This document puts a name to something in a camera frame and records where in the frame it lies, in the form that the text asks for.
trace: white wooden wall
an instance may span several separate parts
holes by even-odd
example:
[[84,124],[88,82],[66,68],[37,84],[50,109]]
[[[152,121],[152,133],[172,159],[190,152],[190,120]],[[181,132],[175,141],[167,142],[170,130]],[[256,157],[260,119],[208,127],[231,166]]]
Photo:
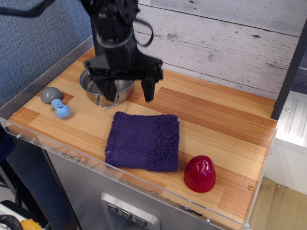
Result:
[[[140,0],[154,29],[140,50],[163,68],[277,99],[307,18],[307,0]],[[145,42],[150,31],[134,24]]]

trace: stainless steel bowl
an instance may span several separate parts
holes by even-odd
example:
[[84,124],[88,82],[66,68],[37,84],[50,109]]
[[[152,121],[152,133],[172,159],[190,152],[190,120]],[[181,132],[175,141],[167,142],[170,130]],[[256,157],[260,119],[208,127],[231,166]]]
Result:
[[80,85],[85,90],[86,95],[91,101],[97,104],[97,106],[103,108],[111,108],[129,98],[134,91],[134,80],[115,80],[117,88],[117,99],[114,102],[107,100],[102,92],[98,89],[93,81],[93,78],[89,76],[88,69],[85,69],[80,76]]

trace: red egg-shaped object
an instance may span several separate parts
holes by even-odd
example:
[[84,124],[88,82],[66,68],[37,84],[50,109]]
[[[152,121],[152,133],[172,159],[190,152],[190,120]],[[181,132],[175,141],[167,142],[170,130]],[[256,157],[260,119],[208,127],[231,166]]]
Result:
[[205,193],[215,185],[215,168],[208,156],[192,158],[184,171],[184,182],[194,192]]

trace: purple washcloth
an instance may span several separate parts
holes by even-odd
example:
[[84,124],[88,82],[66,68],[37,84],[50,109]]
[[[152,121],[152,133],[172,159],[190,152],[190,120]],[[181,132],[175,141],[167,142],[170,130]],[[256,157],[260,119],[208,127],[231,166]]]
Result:
[[123,168],[177,172],[179,122],[176,115],[142,116],[116,112],[106,163]]

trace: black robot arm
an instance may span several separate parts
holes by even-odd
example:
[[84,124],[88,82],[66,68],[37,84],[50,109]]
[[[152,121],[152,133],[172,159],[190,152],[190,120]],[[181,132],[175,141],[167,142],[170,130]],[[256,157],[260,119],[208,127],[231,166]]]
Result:
[[146,101],[154,97],[155,83],[163,79],[162,61],[142,54],[137,48],[133,22],[151,26],[136,19],[137,0],[81,0],[90,15],[97,36],[99,53],[96,58],[86,60],[94,82],[110,101],[116,96],[115,79],[142,80]]

